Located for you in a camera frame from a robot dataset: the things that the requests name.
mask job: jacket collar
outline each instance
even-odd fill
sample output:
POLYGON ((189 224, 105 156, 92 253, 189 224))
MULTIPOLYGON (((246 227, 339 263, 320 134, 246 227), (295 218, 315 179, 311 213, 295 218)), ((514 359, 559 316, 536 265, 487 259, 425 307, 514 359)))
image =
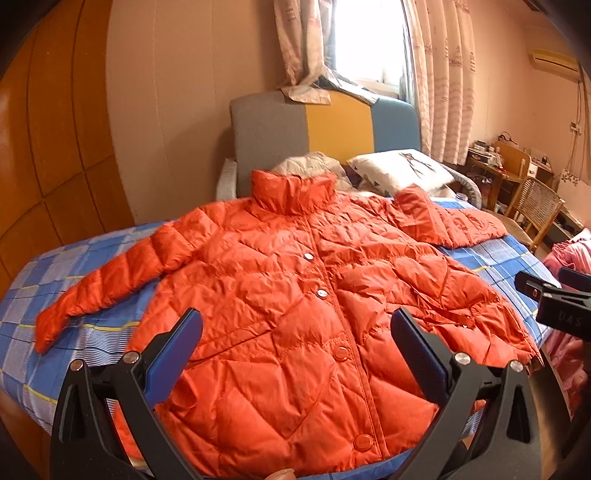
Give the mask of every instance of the jacket collar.
POLYGON ((280 215, 306 215, 324 209, 335 196, 333 173, 303 179, 253 170, 252 197, 265 210, 280 215))

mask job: air conditioner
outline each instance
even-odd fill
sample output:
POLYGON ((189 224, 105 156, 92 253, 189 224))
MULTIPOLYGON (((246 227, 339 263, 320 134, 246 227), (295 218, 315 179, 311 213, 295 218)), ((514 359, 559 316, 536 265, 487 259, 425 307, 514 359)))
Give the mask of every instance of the air conditioner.
POLYGON ((535 48, 531 51, 531 58, 535 66, 545 72, 555 73, 574 80, 580 79, 579 62, 574 57, 561 53, 535 48))

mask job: wicker chair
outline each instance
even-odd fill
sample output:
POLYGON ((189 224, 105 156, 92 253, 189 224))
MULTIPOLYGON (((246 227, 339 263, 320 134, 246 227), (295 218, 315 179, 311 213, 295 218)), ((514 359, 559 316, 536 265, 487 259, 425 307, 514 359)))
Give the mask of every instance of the wicker chair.
POLYGON ((521 183, 505 215, 486 211, 501 220, 509 234, 513 235, 520 244, 525 245, 531 252, 535 252, 548 233, 552 222, 560 213, 563 204, 564 200, 554 190, 528 177, 521 183), (525 230, 514 220, 516 214, 522 215, 527 221, 525 230), (534 239, 529 236, 532 228, 537 230, 534 239))

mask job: window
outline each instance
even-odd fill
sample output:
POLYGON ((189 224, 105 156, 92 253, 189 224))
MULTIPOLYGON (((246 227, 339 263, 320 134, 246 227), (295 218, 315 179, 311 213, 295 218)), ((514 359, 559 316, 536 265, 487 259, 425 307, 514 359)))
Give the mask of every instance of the window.
POLYGON ((339 0, 335 10, 335 66, 371 90, 398 96, 404 72, 401 0, 339 0))

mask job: blue gripper pad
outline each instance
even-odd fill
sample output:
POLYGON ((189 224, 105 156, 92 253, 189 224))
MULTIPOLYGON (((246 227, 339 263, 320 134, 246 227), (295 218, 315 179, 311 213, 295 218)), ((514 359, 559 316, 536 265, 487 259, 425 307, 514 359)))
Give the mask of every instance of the blue gripper pad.
POLYGON ((443 361, 447 357, 449 364, 452 353, 439 337, 423 332, 405 309, 392 314, 390 331, 425 398, 444 406, 449 399, 451 372, 443 361))
POLYGON ((146 372, 144 397, 150 408, 168 398, 202 333, 201 314, 193 309, 185 312, 171 330, 170 337, 146 372))

